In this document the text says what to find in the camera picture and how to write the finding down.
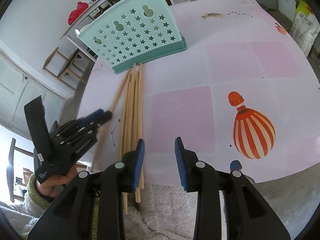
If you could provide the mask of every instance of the green sleeve cuff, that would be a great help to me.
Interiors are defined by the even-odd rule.
[[[33,203],[35,203],[37,206],[45,210],[50,206],[50,202],[45,200],[38,194],[35,185],[36,185],[36,176],[32,174],[30,176],[30,179],[27,185],[29,198],[33,201]]]

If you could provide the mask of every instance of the bundle of chopsticks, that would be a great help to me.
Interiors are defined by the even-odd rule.
[[[139,70],[136,64],[132,69],[128,69],[124,76],[118,91],[113,99],[112,105],[109,108],[111,112],[114,111],[116,103],[125,86],[124,105],[121,117],[121,131],[120,131],[120,147],[119,160],[122,156],[130,151],[135,150],[138,140],[142,139],[142,104],[143,104],[143,65],[140,64]],[[102,152],[102,146],[108,133],[108,122],[101,127],[100,138],[97,143],[97,148],[94,153],[91,172],[99,160]],[[141,177],[139,186],[135,192],[135,199],[137,203],[141,202],[140,189],[144,188],[143,168],[141,170]],[[123,193],[124,212],[128,213],[128,194]]]

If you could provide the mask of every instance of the table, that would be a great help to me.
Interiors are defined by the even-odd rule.
[[[95,0],[93,4],[89,5],[89,7],[70,25],[68,30],[60,37],[66,37],[70,40],[77,48],[79,48],[85,55],[87,55],[92,61],[96,62],[96,59],[87,52],[86,46],[84,43],[80,42],[77,38],[73,38],[70,34],[74,32],[74,29],[84,20],[86,19],[94,10],[96,10],[99,6],[105,3],[108,0]]]
[[[301,49],[255,0],[198,0],[171,6],[188,49],[145,64],[143,138],[146,183],[180,185],[174,139],[215,169],[239,160],[255,182],[278,179],[320,161],[320,85]],[[79,117],[108,109],[125,73],[100,58]],[[233,140],[239,92],[248,108],[273,124],[276,140],[260,159],[239,153]],[[117,161],[122,100],[110,123],[103,170]],[[90,164],[95,148],[82,161]]]

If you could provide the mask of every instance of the red plastic bag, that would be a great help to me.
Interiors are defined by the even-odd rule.
[[[71,25],[88,7],[89,5],[87,3],[78,2],[77,8],[69,15],[68,24]]]

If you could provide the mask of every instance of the pink square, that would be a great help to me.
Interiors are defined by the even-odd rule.
[[[280,41],[251,42],[268,78],[300,76],[300,70]]]
[[[215,134],[209,86],[155,94],[146,147],[151,152],[174,152],[180,136],[186,149],[214,152]]]
[[[206,45],[212,78],[217,82],[257,79],[264,72],[247,42]]]

